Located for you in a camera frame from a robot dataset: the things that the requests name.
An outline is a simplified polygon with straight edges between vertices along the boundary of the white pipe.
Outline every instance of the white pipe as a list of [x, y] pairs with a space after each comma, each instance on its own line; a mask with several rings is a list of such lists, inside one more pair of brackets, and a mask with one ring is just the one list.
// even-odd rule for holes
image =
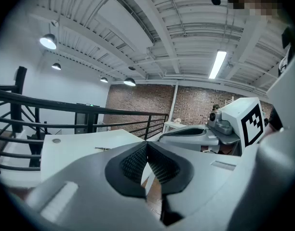
[[189, 74], [189, 75], [182, 75], [182, 74], [168, 75], [166, 73], [163, 78], [164, 79], [169, 79], [169, 78], [191, 79], [191, 80], [199, 80], [199, 81], [206, 81], [206, 82], [222, 83], [222, 84], [227, 84], [227, 85], [235, 86], [235, 87], [242, 88], [242, 89], [248, 88], [249, 91], [256, 90], [256, 91], [262, 92], [262, 94], [266, 95], [266, 92], [262, 89], [256, 88], [256, 87], [248, 85], [248, 84], [229, 80], [229, 79], [221, 79], [221, 78], [209, 79], [207, 76], [204, 76], [204, 75], [194, 75], [194, 74], [193, 75], [192, 74]]
[[175, 105], [175, 100], [176, 100], [177, 89], [178, 89], [178, 81], [177, 81], [176, 84], [175, 84], [175, 90], [174, 90], [174, 95], [173, 95], [173, 100], [172, 100], [172, 105], [171, 105], [171, 110], [170, 110], [170, 113], [169, 113], [168, 121], [171, 121], [171, 119], [172, 119], [172, 114], [173, 114], [173, 110], [174, 110], [174, 105]]

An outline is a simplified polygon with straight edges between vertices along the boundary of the person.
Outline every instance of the person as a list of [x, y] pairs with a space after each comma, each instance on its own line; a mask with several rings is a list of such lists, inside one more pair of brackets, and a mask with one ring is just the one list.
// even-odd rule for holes
[[214, 104], [213, 105], [213, 111], [216, 111], [216, 110], [218, 110], [220, 107], [219, 107], [219, 105], [218, 104]]

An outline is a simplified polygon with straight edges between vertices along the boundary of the black mesh pad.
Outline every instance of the black mesh pad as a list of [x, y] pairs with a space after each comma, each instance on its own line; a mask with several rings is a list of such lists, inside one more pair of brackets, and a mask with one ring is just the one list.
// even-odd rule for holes
[[148, 162], [160, 184], [165, 184], [180, 172], [176, 162], [151, 146], [148, 149]]
[[141, 183], [142, 173], [147, 164], [146, 146], [135, 151], [121, 161], [124, 176], [136, 183]]

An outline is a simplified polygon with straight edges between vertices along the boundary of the ceiling lamp shade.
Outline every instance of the ceiling lamp shade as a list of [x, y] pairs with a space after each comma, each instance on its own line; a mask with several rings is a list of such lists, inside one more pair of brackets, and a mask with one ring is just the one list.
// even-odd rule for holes
[[108, 83], [108, 80], [107, 80], [107, 78], [105, 78], [105, 77], [102, 77], [102, 78], [100, 79], [100, 81], [105, 82], [105, 83]]
[[43, 36], [42, 38], [40, 38], [40, 43], [48, 48], [48, 49], [51, 49], [51, 50], [55, 50], [56, 49], [56, 37], [49, 33], [49, 34], [46, 34], [45, 36]]
[[57, 70], [61, 70], [61, 65], [58, 63], [55, 63], [52, 65], [52, 68], [57, 69]]
[[132, 78], [127, 78], [124, 80], [124, 84], [134, 87], [136, 85], [136, 82]]

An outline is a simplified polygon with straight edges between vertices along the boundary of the ceiling light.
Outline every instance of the ceiling light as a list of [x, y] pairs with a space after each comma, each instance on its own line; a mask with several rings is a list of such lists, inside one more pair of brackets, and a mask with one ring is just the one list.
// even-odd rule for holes
[[56, 37], [51, 33], [40, 38], [40, 43], [51, 50], [56, 49]]
[[61, 65], [58, 63], [53, 64], [51, 67], [57, 70], [61, 70]]
[[218, 72], [220, 70], [220, 67], [223, 64], [224, 60], [225, 60], [226, 54], [227, 54], [226, 51], [218, 51], [217, 52], [217, 56], [216, 56], [216, 59], [215, 59], [215, 62], [214, 62], [214, 65], [213, 65], [213, 68], [212, 68], [209, 79], [215, 79], [216, 78], [216, 76], [217, 76], [217, 74], [218, 74]]
[[124, 80], [124, 84], [134, 87], [136, 85], [136, 82], [132, 78], [127, 78]]
[[100, 79], [100, 81], [105, 82], [105, 83], [108, 83], [108, 80], [107, 80], [107, 78], [105, 78], [105, 77], [102, 77], [102, 78]]

